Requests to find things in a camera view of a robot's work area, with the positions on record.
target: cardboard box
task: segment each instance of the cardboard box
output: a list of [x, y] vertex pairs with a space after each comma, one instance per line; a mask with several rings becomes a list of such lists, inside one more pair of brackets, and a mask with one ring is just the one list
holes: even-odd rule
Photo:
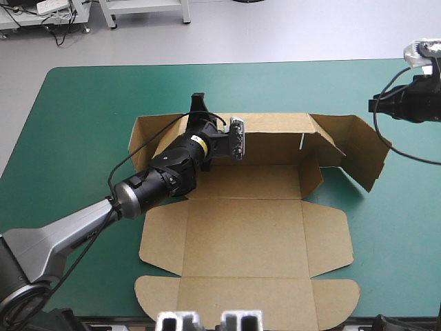
[[[220, 114], [228, 119], [231, 114]], [[150, 210], [140, 257], [181, 278], [140, 277], [136, 296], [153, 319], [195, 310], [214, 329], [224, 310], [262, 310], [266, 330], [326, 330], [360, 296], [351, 279], [311, 279], [349, 265], [344, 212], [302, 201], [340, 166], [370, 191], [388, 148], [356, 116], [234, 114], [245, 120], [245, 158], [214, 160], [188, 200]], [[177, 115], [139, 117], [130, 150]], [[184, 131], [180, 120], [134, 157], [137, 170]]]

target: green table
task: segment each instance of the green table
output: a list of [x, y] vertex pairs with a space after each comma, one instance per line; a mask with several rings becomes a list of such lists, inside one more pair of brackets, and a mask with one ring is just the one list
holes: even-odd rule
[[[139, 115], [186, 112], [206, 92], [212, 112], [357, 114], [403, 60], [199, 66], [55, 68], [41, 88], [0, 180], [0, 232], [37, 227], [107, 195], [107, 175], [127, 154]], [[411, 74], [403, 78], [409, 81]], [[380, 117], [409, 152], [441, 159], [441, 126]], [[355, 279], [354, 316], [435, 316], [441, 298], [441, 168], [395, 154], [367, 194], [337, 168], [308, 201], [344, 210], [354, 263], [322, 277]], [[127, 163], [115, 180], [133, 173]], [[142, 316], [136, 278], [167, 273], [140, 261], [143, 217], [107, 229], [48, 305], [80, 315]]]

